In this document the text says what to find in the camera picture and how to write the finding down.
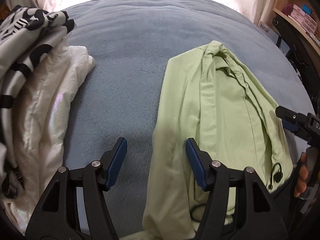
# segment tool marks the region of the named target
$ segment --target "blue-gray plush bedspread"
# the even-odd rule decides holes
[[[248,19],[211,0],[94,0],[66,9],[77,27],[71,45],[96,60],[71,104],[64,163],[81,168],[111,149],[118,137],[128,153],[116,185],[105,195],[119,236],[142,230],[152,132],[169,58],[221,41],[278,102],[313,112],[294,69]],[[287,136],[297,161],[306,143]],[[79,217],[87,232],[79,195]]]

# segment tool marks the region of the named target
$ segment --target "light green garment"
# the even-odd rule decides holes
[[[206,203],[208,193],[196,185],[185,141],[193,137],[201,150],[228,168],[253,167],[268,186],[272,166],[280,163],[289,178],[292,161],[276,101],[222,43],[192,49],[168,62],[153,133],[153,155],[143,217],[146,231],[128,239],[186,240],[199,223],[190,209]],[[226,223],[234,212],[230,189]],[[204,209],[194,217],[201,219]]]

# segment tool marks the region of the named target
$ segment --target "silver bolt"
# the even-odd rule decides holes
[[[64,173],[66,170],[67,170],[67,168],[66,168],[66,167],[63,167],[63,166],[58,169],[58,171],[59,171],[60,173]]]
[[[246,170],[248,173],[254,173],[254,168],[252,168],[252,167],[246,167],[245,170]]]
[[[211,165],[212,165],[213,167],[218,168],[218,167],[220,167],[221,163],[218,162],[218,161],[213,161],[213,162],[211,163]]]
[[[98,166],[100,166],[100,162],[99,161],[93,161],[92,163],[91,163],[91,165],[93,166],[93,167],[98,167]]]

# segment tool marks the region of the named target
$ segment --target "black and white patterned clothing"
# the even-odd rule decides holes
[[[7,198],[23,187],[13,150],[12,105],[33,70],[73,28],[65,11],[21,6],[0,25],[0,190]]]

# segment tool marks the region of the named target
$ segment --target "wooden furniture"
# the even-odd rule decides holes
[[[299,24],[297,24],[294,20],[290,19],[288,16],[286,16],[284,13],[282,13],[283,9],[288,4],[296,4],[300,8],[302,7],[303,4],[306,4],[314,12],[313,7],[311,6],[311,4],[309,3],[308,0],[276,0],[275,5],[273,7],[273,11],[276,14],[280,15],[282,18],[284,18],[286,21],[288,21],[293,27],[295,27],[320,57],[320,47],[317,46],[317,44],[307,35],[307,33],[304,31],[304,29]],[[317,32],[316,32],[316,36],[320,37],[320,21],[319,21],[319,18],[315,13],[312,14],[312,17],[316,21],[317,26],[318,26],[318,29],[317,29]]]

